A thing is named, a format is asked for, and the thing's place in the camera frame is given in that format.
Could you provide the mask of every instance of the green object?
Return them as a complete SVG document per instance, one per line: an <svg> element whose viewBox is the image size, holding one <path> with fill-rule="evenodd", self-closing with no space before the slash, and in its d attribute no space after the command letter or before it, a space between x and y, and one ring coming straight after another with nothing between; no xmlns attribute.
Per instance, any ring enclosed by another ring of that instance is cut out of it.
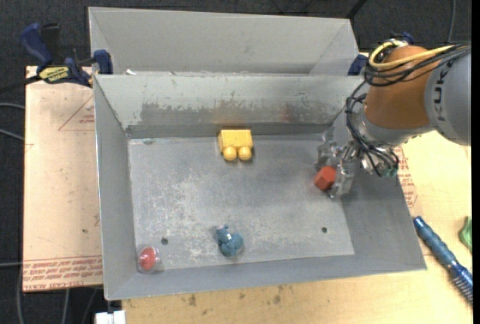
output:
<svg viewBox="0 0 480 324"><path fill-rule="evenodd" d="M470 252L472 252L472 218L467 217L465 219L465 225L458 234L460 240L466 245Z"/></svg>

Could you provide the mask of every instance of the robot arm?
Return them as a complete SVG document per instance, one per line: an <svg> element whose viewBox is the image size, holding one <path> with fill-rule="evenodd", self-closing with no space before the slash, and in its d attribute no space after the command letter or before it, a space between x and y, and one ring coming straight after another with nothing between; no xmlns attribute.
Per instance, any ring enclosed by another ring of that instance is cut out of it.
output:
<svg viewBox="0 0 480 324"><path fill-rule="evenodd" d="M365 81L340 115L344 120L324 134L316 185L331 196L348 193L358 162L370 173L395 176L393 149L428 131L470 145L470 76L467 43L428 50L387 40L370 54ZM343 126L349 133L342 139L337 130Z"/></svg>

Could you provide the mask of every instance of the orange object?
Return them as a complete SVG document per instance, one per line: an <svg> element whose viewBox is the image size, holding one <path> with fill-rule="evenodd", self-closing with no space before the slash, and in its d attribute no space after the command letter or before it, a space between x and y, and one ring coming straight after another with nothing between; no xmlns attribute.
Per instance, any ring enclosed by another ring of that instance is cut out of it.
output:
<svg viewBox="0 0 480 324"><path fill-rule="evenodd" d="M399 46L386 56L385 62L394 62L425 51L427 50L421 46ZM391 72L400 73L425 59L413 60L392 69ZM363 103L368 121L377 127L389 129L420 128L428 125L430 121L425 110L425 86L431 71L437 65L436 61L412 72L405 82L385 87L370 87ZM378 78L373 79L373 82L383 83Z"/></svg>
<svg viewBox="0 0 480 324"><path fill-rule="evenodd" d="M333 166L324 166L318 173L315 175L313 183L320 188L322 191L327 191L335 183L335 176L337 175L337 170Z"/></svg>

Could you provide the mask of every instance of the yellow label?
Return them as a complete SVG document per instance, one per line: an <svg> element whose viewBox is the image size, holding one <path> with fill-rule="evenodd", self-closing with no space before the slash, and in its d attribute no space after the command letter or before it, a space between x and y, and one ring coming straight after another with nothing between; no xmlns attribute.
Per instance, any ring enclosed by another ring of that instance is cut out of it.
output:
<svg viewBox="0 0 480 324"><path fill-rule="evenodd" d="M46 67L42 70L38 76L40 76L44 80L48 80L50 82L54 82L60 79L64 79L68 77L69 68L65 66L60 67Z"/></svg>

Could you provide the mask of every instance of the tool handle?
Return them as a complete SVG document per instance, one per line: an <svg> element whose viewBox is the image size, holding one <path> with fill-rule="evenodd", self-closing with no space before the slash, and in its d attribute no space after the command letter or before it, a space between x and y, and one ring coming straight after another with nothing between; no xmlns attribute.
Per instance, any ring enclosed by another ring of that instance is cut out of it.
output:
<svg viewBox="0 0 480 324"><path fill-rule="evenodd" d="M449 250L447 245L441 238L418 216L413 219L413 225L418 235L423 239L425 244L431 249L433 255L445 266L450 266L453 262L457 262L455 255Z"/></svg>
<svg viewBox="0 0 480 324"><path fill-rule="evenodd" d="M28 53L40 59L42 65L49 65L53 62L52 54L45 46L40 36L40 24L34 22L26 27L20 35L20 41Z"/></svg>

